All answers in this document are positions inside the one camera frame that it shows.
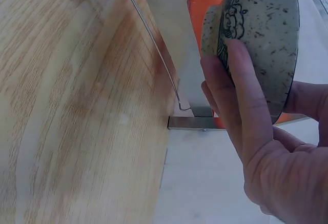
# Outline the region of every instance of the white floor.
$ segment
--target white floor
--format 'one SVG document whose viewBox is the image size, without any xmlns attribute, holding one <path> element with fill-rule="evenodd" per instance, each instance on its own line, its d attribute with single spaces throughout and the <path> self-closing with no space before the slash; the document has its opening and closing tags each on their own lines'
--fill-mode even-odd
<svg viewBox="0 0 328 224">
<path fill-rule="evenodd" d="M 328 83 L 328 31 L 312 0 L 300 0 L 300 15 L 295 80 Z M 190 114 L 177 112 L 176 115 Z M 280 127 L 305 142 L 318 142 L 314 120 Z M 154 223 L 280 222 L 262 214 L 247 199 L 243 191 L 242 166 L 225 131 L 170 131 Z"/>
</svg>

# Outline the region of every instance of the ceramic bowl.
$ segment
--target ceramic bowl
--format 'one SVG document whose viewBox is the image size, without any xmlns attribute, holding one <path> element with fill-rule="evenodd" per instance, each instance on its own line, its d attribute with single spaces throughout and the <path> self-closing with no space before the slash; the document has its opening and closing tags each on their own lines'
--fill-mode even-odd
<svg viewBox="0 0 328 224">
<path fill-rule="evenodd" d="M 243 41 L 274 124 L 293 81 L 298 32 L 298 0 L 223 0 L 204 17 L 201 55 L 217 55 L 229 73 L 225 39 Z"/>
</svg>

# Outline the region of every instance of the wood grain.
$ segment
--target wood grain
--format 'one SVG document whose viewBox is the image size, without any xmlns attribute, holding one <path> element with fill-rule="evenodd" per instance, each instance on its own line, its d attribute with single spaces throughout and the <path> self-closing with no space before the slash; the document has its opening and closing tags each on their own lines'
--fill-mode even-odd
<svg viewBox="0 0 328 224">
<path fill-rule="evenodd" d="M 151 223 L 174 96 L 130 1 L 0 0 L 0 50 L 0 223 Z"/>
</svg>

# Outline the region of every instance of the metal stand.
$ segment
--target metal stand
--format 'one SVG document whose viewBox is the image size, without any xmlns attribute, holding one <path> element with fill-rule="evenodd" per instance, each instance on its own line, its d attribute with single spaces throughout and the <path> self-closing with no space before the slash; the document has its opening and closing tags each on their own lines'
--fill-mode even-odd
<svg viewBox="0 0 328 224">
<path fill-rule="evenodd" d="M 169 76 L 172 88 L 178 101 L 179 110 L 192 110 L 195 117 L 169 118 L 168 128 L 172 130 L 225 130 L 220 118 L 213 117 L 212 109 L 208 104 L 201 88 L 200 83 L 203 80 L 202 70 L 199 64 L 199 51 L 194 31 L 189 16 L 189 0 L 147 0 L 150 10 L 154 16 L 162 38 L 171 55 L 178 76 L 180 85 L 185 90 L 190 107 L 182 107 L 181 99 L 174 84 L 173 77 L 164 61 L 162 53 L 159 50 L 157 42 L 135 0 L 131 3 L 135 7 L 140 19 L 142 20 L 154 46 L 164 64 L 165 70 Z M 175 60 L 188 60 L 181 63 Z M 307 118 L 303 115 L 294 115 L 292 120 Z"/>
</svg>

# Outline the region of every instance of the metal rod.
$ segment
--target metal rod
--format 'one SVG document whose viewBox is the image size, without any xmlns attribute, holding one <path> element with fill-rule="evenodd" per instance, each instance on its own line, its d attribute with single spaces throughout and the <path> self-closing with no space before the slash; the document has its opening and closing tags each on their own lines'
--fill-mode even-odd
<svg viewBox="0 0 328 224">
<path fill-rule="evenodd" d="M 142 12 L 141 12 L 141 10 L 140 10 L 138 4 L 136 3 L 136 1 L 135 1 L 135 0 L 131 0 L 131 2 L 132 2 L 132 4 L 133 4 L 134 8 L 136 9 L 136 11 L 138 12 L 139 17 L 140 17 L 140 19 L 142 20 L 142 22 L 143 22 L 143 24 L 144 24 L 144 26 L 145 26 L 145 28 L 146 28 L 146 30 L 147 30 L 149 36 L 150 36 L 150 39 L 152 40 L 152 42 L 153 42 L 154 45 L 155 45 L 155 48 L 156 48 L 156 50 L 157 50 L 157 52 L 158 52 L 158 54 L 159 54 L 159 56 L 160 56 L 160 59 L 161 59 L 161 61 L 163 62 L 164 66 L 165 66 L 165 70 L 166 70 L 166 72 L 167 72 L 167 74 L 168 74 L 168 76 L 169 76 L 169 79 L 170 79 L 171 85 L 172 85 L 172 87 L 173 87 L 173 90 L 174 90 L 175 96 L 176 96 L 176 98 L 177 98 L 177 100 L 178 100 L 179 110 L 181 110 L 181 111 L 190 110 L 190 107 L 187 108 L 187 109 L 183 109 L 183 108 L 182 108 L 182 106 L 181 106 L 181 100 L 180 100 L 180 97 L 179 97 L 178 91 L 177 91 L 177 89 L 176 89 L 176 87 L 175 87 L 175 84 L 174 84 L 174 81 L 173 81 L 172 75 L 171 75 L 171 73 L 170 73 L 170 71 L 169 71 L 169 68 L 168 68 L 168 66 L 167 66 L 167 64 L 166 64 L 166 62 L 165 62 L 165 60 L 164 60 L 164 58 L 163 58 L 163 56 L 162 56 L 162 53 L 161 53 L 160 50 L 159 50 L 159 47 L 158 47 L 158 45 L 157 45 L 157 43 L 156 43 L 156 40 L 155 40 L 155 38 L 154 38 L 154 35 L 153 35 L 152 31 L 150 30 L 150 28 L 149 28 L 149 26 L 148 26 L 148 23 L 146 22 L 146 19 L 144 18 L 144 15 L 142 14 Z"/>
</svg>

